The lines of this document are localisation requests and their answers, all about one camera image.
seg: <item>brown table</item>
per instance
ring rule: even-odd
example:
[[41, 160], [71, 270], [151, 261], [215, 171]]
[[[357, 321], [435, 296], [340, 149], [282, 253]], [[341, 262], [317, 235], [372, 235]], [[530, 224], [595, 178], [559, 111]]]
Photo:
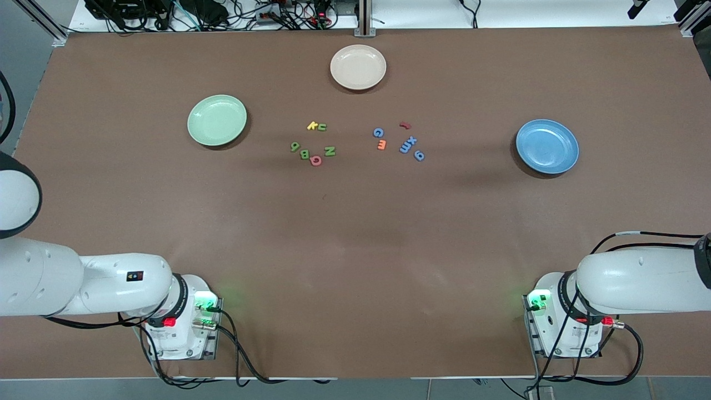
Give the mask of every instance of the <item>brown table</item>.
[[[370, 92], [329, 77], [352, 43], [387, 58]], [[207, 149], [186, 118], [216, 93], [239, 97], [250, 122]], [[72, 35], [16, 155], [44, 193], [23, 235], [83, 255], [160, 254], [205, 278], [267, 376], [530, 376], [520, 296], [541, 275], [615, 231], [709, 231], [709, 95], [673, 26]], [[539, 117], [580, 143], [555, 179], [511, 152]], [[328, 131], [307, 132], [312, 120]], [[410, 135], [421, 163], [397, 151]], [[311, 167], [293, 141], [337, 156]], [[625, 320], [645, 342], [642, 374], [711, 374], [707, 313]], [[151, 375], [131, 330], [0, 324], [2, 378]], [[633, 353], [618, 334], [582, 372], [625, 374]], [[170, 371], [228, 377], [233, 362], [224, 342], [217, 361]]]

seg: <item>gray floor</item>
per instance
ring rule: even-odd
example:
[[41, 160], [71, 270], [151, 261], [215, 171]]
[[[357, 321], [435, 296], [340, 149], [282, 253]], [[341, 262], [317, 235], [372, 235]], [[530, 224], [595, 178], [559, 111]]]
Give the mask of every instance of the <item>gray floor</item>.
[[[70, 20], [76, 0], [44, 0], [40, 3], [60, 23]], [[711, 40], [699, 35], [695, 42], [706, 62], [711, 59]], [[11, 83], [18, 103], [16, 126], [5, 143], [3, 152], [12, 153], [32, 99], [42, 79], [51, 54], [51, 40], [30, 21], [12, 1], [0, 0], [0, 70]], [[706, 64], [711, 69], [711, 61]], [[65, 94], [68, 101], [72, 93]], [[510, 385], [522, 392], [529, 381], [511, 379]], [[606, 400], [708, 400], [711, 399], [711, 378], [637, 378], [618, 387], [600, 387], [579, 382], [554, 384], [557, 399]], [[233, 382], [205, 385], [193, 391], [165, 386], [158, 379], [77, 379], [51, 381], [0, 381], [0, 399], [427, 399], [427, 381], [411, 379], [346, 379], [318, 385], [309, 381], [287, 382], [279, 385], [250, 383], [244, 389]], [[497, 379], [483, 386], [466, 380], [435, 380], [429, 393], [432, 400], [458, 399], [516, 399]]]

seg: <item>blue cable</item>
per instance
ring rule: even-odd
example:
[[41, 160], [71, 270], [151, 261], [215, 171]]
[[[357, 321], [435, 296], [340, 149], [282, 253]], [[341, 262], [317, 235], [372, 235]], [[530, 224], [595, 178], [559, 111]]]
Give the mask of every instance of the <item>blue cable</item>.
[[197, 22], [195, 22], [195, 20], [193, 19], [193, 17], [192, 17], [190, 14], [188, 14], [187, 11], [185, 11], [185, 9], [183, 8], [183, 6], [180, 5], [180, 3], [178, 3], [178, 0], [172, 0], [172, 1], [173, 1], [173, 4], [175, 4], [176, 7], [178, 7], [178, 8], [180, 9], [180, 11], [182, 11], [183, 14], [185, 14], [186, 17], [188, 17], [188, 19], [190, 20], [190, 22], [192, 22], [193, 25], [195, 25], [195, 27], [198, 29], [198, 31], [202, 31], [202, 29], [200, 29], [200, 26], [198, 25]]

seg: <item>metal post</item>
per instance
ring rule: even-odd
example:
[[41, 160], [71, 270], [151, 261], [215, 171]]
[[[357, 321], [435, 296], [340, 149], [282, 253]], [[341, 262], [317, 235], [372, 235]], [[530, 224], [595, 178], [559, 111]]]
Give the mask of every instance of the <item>metal post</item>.
[[29, 15], [33, 21], [44, 29], [50, 36], [54, 38], [52, 42], [53, 47], [64, 46], [67, 43], [67, 33], [64, 29], [47, 14], [47, 11], [37, 4], [34, 0], [12, 0], [17, 4], [18, 7], [25, 11], [25, 14]]
[[373, 28], [373, 0], [358, 0], [358, 27], [355, 29], [355, 37], [375, 37], [375, 28]]

